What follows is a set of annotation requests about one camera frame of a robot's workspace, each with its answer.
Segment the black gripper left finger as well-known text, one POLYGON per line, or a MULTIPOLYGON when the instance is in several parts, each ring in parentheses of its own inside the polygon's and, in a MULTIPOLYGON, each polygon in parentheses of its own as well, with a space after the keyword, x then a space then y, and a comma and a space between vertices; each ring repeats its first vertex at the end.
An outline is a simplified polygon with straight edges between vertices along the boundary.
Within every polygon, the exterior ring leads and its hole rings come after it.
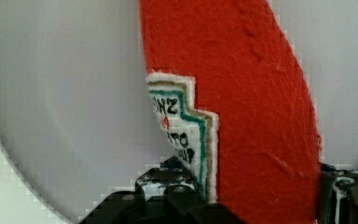
POLYGON ((176 157, 170 157, 159 167, 151 168, 135 181, 135 191, 142 193, 147 201, 152 197, 163 196, 165 189, 171 186, 199 189, 195 177, 176 157))

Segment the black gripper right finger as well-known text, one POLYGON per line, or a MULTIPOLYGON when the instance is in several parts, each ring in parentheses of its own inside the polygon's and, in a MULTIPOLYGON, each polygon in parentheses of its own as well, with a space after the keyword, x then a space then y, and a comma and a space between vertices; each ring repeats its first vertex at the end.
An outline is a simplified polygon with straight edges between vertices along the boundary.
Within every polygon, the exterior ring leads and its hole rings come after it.
POLYGON ((358 170, 322 164, 317 224, 358 224, 358 170))

